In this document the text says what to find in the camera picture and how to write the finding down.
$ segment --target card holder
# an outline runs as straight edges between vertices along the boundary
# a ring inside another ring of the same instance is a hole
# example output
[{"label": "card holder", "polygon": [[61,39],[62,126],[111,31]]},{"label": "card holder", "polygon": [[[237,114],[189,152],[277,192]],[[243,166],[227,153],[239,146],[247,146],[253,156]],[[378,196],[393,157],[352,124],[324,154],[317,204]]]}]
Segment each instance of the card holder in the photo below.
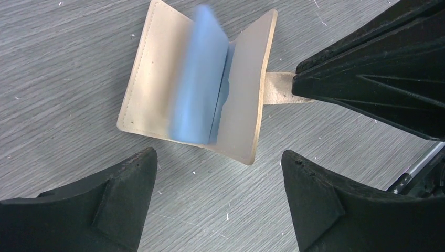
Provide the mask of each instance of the card holder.
[{"label": "card holder", "polygon": [[291,94],[295,74],[266,73],[277,15],[274,9],[268,11],[229,43],[233,49],[226,76],[229,90],[220,116],[215,115],[219,128],[213,136],[214,143],[185,143],[173,140],[170,129],[193,21],[165,2],[152,0],[119,113],[118,129],[198,146],[252,164],[263,105],[312,101]]}]

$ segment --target stitching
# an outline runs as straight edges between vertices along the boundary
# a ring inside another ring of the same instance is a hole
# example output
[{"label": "stitching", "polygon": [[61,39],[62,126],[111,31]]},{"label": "stitching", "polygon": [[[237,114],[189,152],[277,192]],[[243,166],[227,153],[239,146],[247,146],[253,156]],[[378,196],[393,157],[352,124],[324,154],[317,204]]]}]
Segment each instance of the stitching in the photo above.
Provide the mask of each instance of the stitching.
[{"label": "stitching", "polygon": [[134,90],[134,85],[135,85],[135,83],[136,83],[136,81],[137,81],[137,75],[139,74],[139,69],[140,69],[140,67],[141,67],[141,61],[142,61],[142,58],[143,58],[143,56],[144,56],[144,52],[145,52],[145,47],[146,47],[146,45],[147,45],[147,38],[148,38],[148,36],[149,36],[149,33],[150,33],[150,29],[151,29],[151,24],[152,24],[152,21],[153,21],[153,16],[154,16],[154,11],[155,11],[155,9],[156,9],[156,7],[157,7],[157,4],[158,4],[159,2],[156,2],[155,4],[154,4],[154,6],[153,6],[153,10],[151,11],[151,13],[150,13],[150,21],[149,21],[149,23],[148,23],[148,25],[149,25],[149,27],[148,27],[148,29],[147,29],[147,35],[143,38],[144,39],[144,46],[142,47],[142,51],[141,51],[141,58],[139,59],[139,63],[138,63],[138,65],[137,65],[137,69],[136,69],[136,73],[135,73],[135,75],[134,75],[134,81],[133,81],[133,83],[131,84],[131,91],[130,91],[130,95],[129,95],[129,97],[128,97],[128,103],[127,103],[127,105],[126,105],[126,107],[125,107],[125,113],[124,113],[124,117],[123,117],[123,122],[122,122],[122,125],[124,126],[124,127],[126,127],[126,125],[125,125],[125,122],[126,122],[126,120],[125,120],[125,118],[126,118],[126,113],[127,113],[127,111],[128,111],[128,106],[130,105],[130,101],[131,101],[131,97],[133,96],[133,90]]}]

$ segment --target gray wood-grain surface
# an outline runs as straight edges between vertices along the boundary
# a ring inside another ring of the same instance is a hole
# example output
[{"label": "gray wood-grain surface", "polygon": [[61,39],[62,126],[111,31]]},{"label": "gray wood-grain surface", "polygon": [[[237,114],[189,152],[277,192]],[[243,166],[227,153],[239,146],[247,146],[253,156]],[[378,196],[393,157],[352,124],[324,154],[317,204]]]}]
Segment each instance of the gray wood-grain surface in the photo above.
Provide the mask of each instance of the gray wood-grain surface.
[{"label": "gray wood-grain surface", "polygon": [[[191,16],[203,1],[167,2]],[[268,70],[293,71],[395,1],[206,3],[231,38],[276,8]],[[1,199],[34,197],[153,146],[160,167],[140,251],[298,251],[279,164],[284,150],[385,189],[431,146],[321,102],[265,106],[252,166],[119,132],[148,6],[148,0],[0,2]]]}]

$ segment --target blue card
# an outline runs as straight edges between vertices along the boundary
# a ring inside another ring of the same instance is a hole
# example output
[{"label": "blue card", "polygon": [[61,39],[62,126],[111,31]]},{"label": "blue card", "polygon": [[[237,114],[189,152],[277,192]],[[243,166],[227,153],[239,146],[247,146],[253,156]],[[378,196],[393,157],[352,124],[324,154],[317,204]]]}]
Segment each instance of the blue card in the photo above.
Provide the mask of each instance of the blue card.
[{"label": "blue card", "polygon": [[228,52],[229,40],[213,12],[205,5],[198,6],[172,111],[171,139],[195,144],[216,141],[221,109],[228,95],[228,80],[221,86]]}]

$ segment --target beige leather wallet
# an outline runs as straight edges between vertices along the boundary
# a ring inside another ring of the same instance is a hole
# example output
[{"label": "beige leather wallet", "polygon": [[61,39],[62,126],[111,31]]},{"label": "beige leather wallet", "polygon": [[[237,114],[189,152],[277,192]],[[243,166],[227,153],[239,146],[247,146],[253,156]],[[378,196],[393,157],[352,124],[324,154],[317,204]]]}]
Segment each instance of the beige leather wallet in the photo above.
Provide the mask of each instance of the beige leather wallet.
[{"label": "beige leather wallet", "polygon": [[[293,73],[266,73],[277,21],[272,9],[240,33],[230,69],[230,91],[215,144],[196,145],[241,163],[255,160],[264,104],[310,99],[290,92]],[[168,136],[178,72],[193,21],[161,0],[152,0],[122,102],[119,130],[173,141]]]}]

